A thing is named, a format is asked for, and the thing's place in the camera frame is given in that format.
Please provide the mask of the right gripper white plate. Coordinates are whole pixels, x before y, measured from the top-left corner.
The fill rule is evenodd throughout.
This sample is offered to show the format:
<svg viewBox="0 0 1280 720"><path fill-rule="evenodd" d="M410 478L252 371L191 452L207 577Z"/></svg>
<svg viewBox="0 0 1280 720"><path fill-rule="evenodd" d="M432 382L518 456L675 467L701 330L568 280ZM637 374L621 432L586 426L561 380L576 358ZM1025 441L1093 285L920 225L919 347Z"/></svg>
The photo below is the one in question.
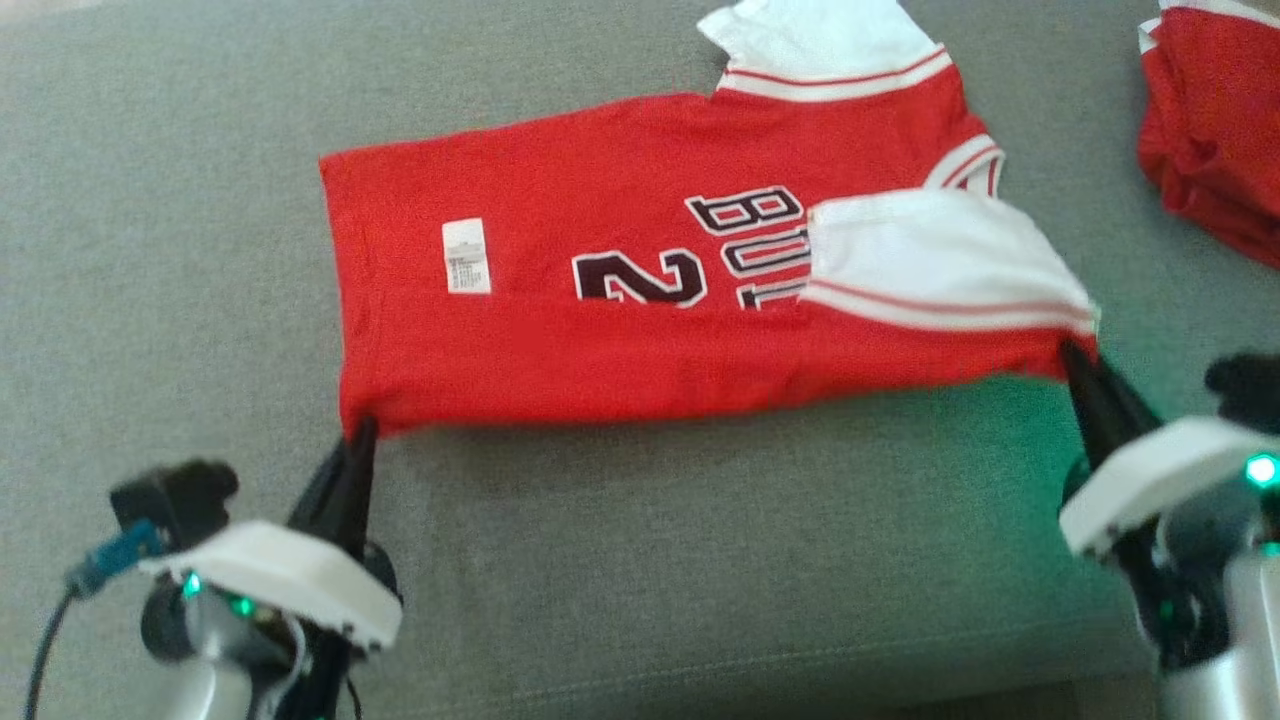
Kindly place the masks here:
<svg viewBox="0 0 1280 720"><path fill-rule="evenodd" d="M1097 466L1059 512L1066 546L1126 578L1161 665L1226 652L1229 566L1277 557L1277 437L1216 416L1162 427L1105 357L1064 345L1062 365Z"/></svg>

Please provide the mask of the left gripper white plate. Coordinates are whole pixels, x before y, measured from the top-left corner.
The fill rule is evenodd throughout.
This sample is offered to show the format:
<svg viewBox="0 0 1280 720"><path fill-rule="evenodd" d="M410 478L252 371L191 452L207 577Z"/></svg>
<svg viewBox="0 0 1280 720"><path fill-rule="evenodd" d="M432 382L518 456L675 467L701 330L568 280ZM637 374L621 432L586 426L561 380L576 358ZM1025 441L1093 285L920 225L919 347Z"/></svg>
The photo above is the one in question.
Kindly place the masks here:
<svg viewBox="0 0 1280 720"><path fill-rule="evenodd" d="M364 416L339 437L288 528L237 523L141 561L157 583L151 652L175 667L160 717L334 719L351 664L394 646L401 597L360 562L378 433Z"/></svg>

